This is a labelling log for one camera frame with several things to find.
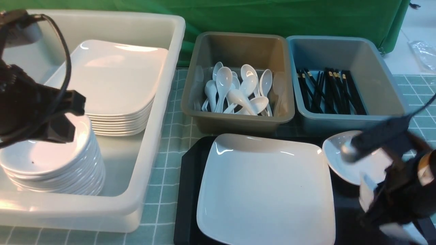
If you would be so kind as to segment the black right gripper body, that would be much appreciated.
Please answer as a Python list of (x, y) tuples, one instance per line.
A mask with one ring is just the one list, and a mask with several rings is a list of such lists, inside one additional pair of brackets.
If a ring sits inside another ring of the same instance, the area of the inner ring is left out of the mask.
[(363, 214), (364, 223), (382, 226), (407, 224), (435, 214), (435, 151), (394, 161)]

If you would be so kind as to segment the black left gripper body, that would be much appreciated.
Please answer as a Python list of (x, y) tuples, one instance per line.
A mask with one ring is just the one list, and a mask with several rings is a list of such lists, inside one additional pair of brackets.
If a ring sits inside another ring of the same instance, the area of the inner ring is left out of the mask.
[(46, 115), (60, 92), (37, 83), (17, 65), (1, 61), (1, 143), (71, 143), (75, 126), (66, 115), (83, 116), (86, 98), (67, 90), (54, 111)]

